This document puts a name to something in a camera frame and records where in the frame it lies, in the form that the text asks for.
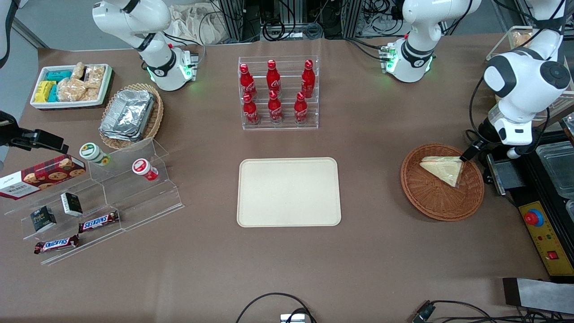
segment wicker basket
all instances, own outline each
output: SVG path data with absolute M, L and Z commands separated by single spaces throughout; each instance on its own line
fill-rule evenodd
M 441 221 L 459 221 L 478 210 L 484 198 L 484 184 L 473 162 L 464 163 L 457 187 L 444 183 L 419 165 L 423 157 L 461 154 L 462 151 L 451 146 L 427 144 L 411 151 L 402 162 L 402 189 L 420 212 Z
M 122 91 L 122 90 L 135 90 L 135 91 L 145 90 L 145 91 L 153 93 L 153 95 L 156 97 L 156 100 L 153 103 L 153 107 L 152 107 L 153 110 L 150 113 L 150 116 L 148 119 L 148 124 L 145 127 L 142 139 L 155 137 L 157 134 L 157 131 L 160 130 L 161 119 L 164 116 L 164 104 L 161 101 L 160 94 L 152 86 L 150 86 L 148 84 L 140 84 L 140 83 L 128 85 L 128 86 L 124 87 L 123 89 L 121 89 L 120 91 Z M 108 102 L 106 109 L 104 110 L 104 115 L 102 116 L 102 121 L 106 117 L 106 114 L 110 110 L 111 103 L 115 99 L 115 97 L 118 95 L 118 93 L 119 93 L 119 91 L 116 94 L 114 94 L 114 96 Z M 125 148 L 125 147 L 135 143 L 134 141 L 111 139 L 111 138 L 104 136 L 102 133 L 100 133 L 100 137 L 102 138 L 102 141 L 106 144 L 106 146 L 108 146 L 110 148 L 114 148 L 114 149 L 122 149 L 122 148 Z

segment emergency stop button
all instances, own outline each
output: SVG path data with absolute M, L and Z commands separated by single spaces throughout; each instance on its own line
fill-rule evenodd
M 530 225 L 542 226 L 544 224 L 544 217 L 537 209 L 530 209 L 524 214 L 524 221 Z
M 549 251 L 548 252 L 548 259 L 550 259 L 550 260 L 558 259 L 558 253 L 556 253 L 556 251 Z

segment brown table surface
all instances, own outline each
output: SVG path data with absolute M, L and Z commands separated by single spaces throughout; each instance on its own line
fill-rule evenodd
M 472 217 L 438 222 L 409 203 L 399 179 L 403 158 L 419 145 L 466 147 L 468 100 L 500 37 L 443 38 L 432 69 L 414 84 L 382 74 L 378 62 L 345 41 L 209 47 L 196 82 L 160 91 L 165 115 L 156 139 L 170 153 L 168 171 L 186 207 L 53 266 L 39 265 L 21 243 L 19 220 L 2 217 L 0 321 L 234 322 L 250 300 L 272 291 L 302 298 L 320 322 L 405 322 L 425 299 L 516 314 L 504 305 L 501 277 L 547 278 L 518 212 L 487 187 Z M 243 131 L 238 56 L 311 54 L 321 64 L 319 129 Z M 108 63 L 114 92 L 150 83 L 133 50 L 41 50 L 39 61 Z M 493 104 L 481 87 L 476 120 Z M 20 125 L 63 136 L 74 154 L 87 141 L 100 142 L 101 116 L 102 109 L 27 106 Z M 2 175 L 57 155 L 12 148 Z M 242 160 L 324 156 L 339 165 L 339 225 L 236 223 Z M 296 307 L 289 299 L 261 300 L 243 320 L 278 322 Z M 476 314 L 452 305 L 435 313 Z

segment gray floor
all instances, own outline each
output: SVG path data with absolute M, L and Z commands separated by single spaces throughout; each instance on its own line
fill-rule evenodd
M 67 51 L 128 48 L 120 39 L 103 33 L 92 19 L 95 0 L 30 0 L 16 17 L 50 48 Z M 183 4 L 198 0 L 164 0 L 166 4 Z M 502 28 L 490 0 L 483 0 L 478 10 L 466 17 L 456 34 L 498 33 Z M 11 34 L 11 55 L 0 70 L 1 109 L 20 118 L 32 88 L 38 66 L 36 50 L 20 35 Z M 0 160 L 7 149 L 0 147 Z

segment cookie box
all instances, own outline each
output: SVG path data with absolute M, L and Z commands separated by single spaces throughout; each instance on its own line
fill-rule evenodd
M 0 178 L 0 197 L 20 199 L 86 173 L 80 160 L 61 155 Z

